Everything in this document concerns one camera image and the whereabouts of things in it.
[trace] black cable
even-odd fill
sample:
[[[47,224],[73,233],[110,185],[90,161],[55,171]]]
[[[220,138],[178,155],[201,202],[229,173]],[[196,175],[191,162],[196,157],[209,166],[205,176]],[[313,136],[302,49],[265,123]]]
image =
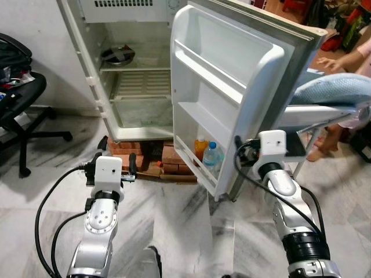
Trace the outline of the black cable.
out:
[[[247,175],[245,175],[245,173],[243,173],[241,171],[241,169],[238,167],[237,165],[237,156],[238,154],[240,153],[240,151],[243,149],[243,148],[246,148],[246,147],[250,147],[250,142],[246,142],[244,144],[242,144],[237,150],[236,150],[236,153],[234,154],[234,167],[236,169],[236,171],[241,175],[243,176],[245,179],[247,179],[248,181],[252,182],[253,184],[255,184],[257,187],[259,187],[260,189],[268,192],[269,194],[275,196],[278,200],[282,201],[283,203],[287,204],[290,208],[292,208],[297,214],[299,214],[301,217],[304,218],[304,220],[306,220],[309,225],[311,225],[311,227],[314,229],[314,231],[319,235],[319,237],[324,241],[326,242],[325,238],[323,237],[323,234],[322,232],[318,229],[318,227],[313,223],[312,220],[310,220],[304,213],[302,213],[300,210],[298,210],[293,204],[291,204],[290,202],[286,201],[284,198],[282,198],[281,196],[279,196],[278,194],[272,192],[269,190],[269,188],[265,187],[264,185],[262,185],[261,183],[255,181],[254,179],[248,177]]]
[[[77,171],[77,170],[83,170],[83,166],[78,166],[78,167],[75,167],[71,170],[69,170],[68,172],[66,172],[63,176],[61,176],[57,181],[56,183],[52,186],[52,188],[49,190],[48,194],[46,194],[46,196],[44,197],[44,199],[41,201],[41,204],[39,206],[39,209],[37,210],[37,213],[36,213],[36,218],[35,218],[35,245],[36,245],[36,251],[37,251],[37,254],[39,256],[39,259],[40,259],[40,262],[42,264],[42,266],[44,267],[44,269],[46,270],[46,272],[49,274],[49,276],[51,278],[59,278],[55,275],[55,273],[52,271],[52,269],[50,268],[50,266],[48,265],[48,263],[46,262],[44,256],[43,256],[43,253],[42,253],[42,250],[41,250],[41,246],[40,246],[40,237],[39,237],[39,222],[40,222],[40,214],[41,214],[41,210],[45,204],[45,202],[47,201],[47,199],[49,198],[50,194],[52,194],[52,192],[54,191],[54,189],[56,189],[56,187],[58,186],[58,184],[64,179],[66,178],[66,176],[68,176],[69,174],[71,174],[72,172],[74,171]]]
[[[50,253],[50,259],[52,260],[52,267],[53,267],[54,273],[58,278],[62,278],[61,274],[58,271],[58,267],[57,267],[57,263],[56,263],[56,245],[57,245],[58,235],[59,235],[60,231],[62,230],[62,228],[65,224],[67,224],[69,221],[71,221],[71,220],[73,220],[77,217],[80,217],[84,214],[86,214],[86,211],[84,211],[82,213],[75,214],[75,215],[71,216],[70,218],[67,218],[66,220],[64,220],[62,222],[62,224],[59,225],[59,227],[56,230],[56,233],[54,234],[53,243],[52,243],[52,252]]]
[[[325,224],[323,223],[322,211],[321,211],[321,207],[319,206],[317,197],[308,188],[303,187],[303,186],[300,186],[300,188],[301,190],[307,192],[312,197],[313,202],[315,204],[315,208],[317,209],[318,221],[319,221],[319,226],[321,227],[322,236],[326,240]]]

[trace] black bag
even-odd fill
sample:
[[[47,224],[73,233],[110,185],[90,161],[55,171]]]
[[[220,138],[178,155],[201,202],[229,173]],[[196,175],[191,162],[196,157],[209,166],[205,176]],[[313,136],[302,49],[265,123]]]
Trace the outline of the black bag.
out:
[[[21,76],[21,71],[30,71],[31,56],[30,49],[0,33],[0,83],[7,83],[6,80],[11,76]]]

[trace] white tile floor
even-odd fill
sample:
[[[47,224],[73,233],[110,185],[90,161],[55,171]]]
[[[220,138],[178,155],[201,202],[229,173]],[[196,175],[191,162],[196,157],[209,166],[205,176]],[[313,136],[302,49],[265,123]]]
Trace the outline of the white tile floor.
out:
[[[0,154],[1,277],[48,277],[34,247],[36,209],[63,173],[92,159],[106,134],[98,118],[61,116],[41,129],[70,130],[74,140],[31,141],[27,163],[32,174],[22,180],[18,149]],[[298,176],[318,196],[332,258],[343,277],[371,277],[370,178],[371,164],[343,144],[333,158],[306,163]],[[56,227],[83,210],[89,192],[84,178],[74,173],[46,203],[41,241],[48,260]],[[233,271],[251,278],[287,277],[285,252],[262,199],[261,192],[247,185],[237,202],[215,204],[197,185],[125,184],[110,277],[125,277],[135,255],[148,244],[161,252],[164,277],[221,277]],[[81,219],[61,232],[56,257],[63,275],[81,236]]]

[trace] open refrigerator door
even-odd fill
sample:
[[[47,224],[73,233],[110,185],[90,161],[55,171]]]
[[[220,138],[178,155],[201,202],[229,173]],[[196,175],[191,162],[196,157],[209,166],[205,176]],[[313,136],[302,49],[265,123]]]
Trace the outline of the open refrigerator door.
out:
[[[275,128],[325,35],[238,1],[194,0],[177,13],[170,42],[174,147],[216,201],[236,182],[235,136]],[[224,154],[220,171],[194,154],[199,136]]]

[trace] white refrigerator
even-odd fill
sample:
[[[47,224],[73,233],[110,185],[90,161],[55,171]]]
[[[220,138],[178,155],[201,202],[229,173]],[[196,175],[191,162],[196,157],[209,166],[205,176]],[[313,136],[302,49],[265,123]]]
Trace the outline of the white refrigerator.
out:
[[[173,138],[216,200],[236,182],[234,137],[277,128],[326,35],[235,0],[58,2],[110,136]],[[130,64],[101,59],[125,44]],[[217,177],[194,155],[200,134],[225,154]]]

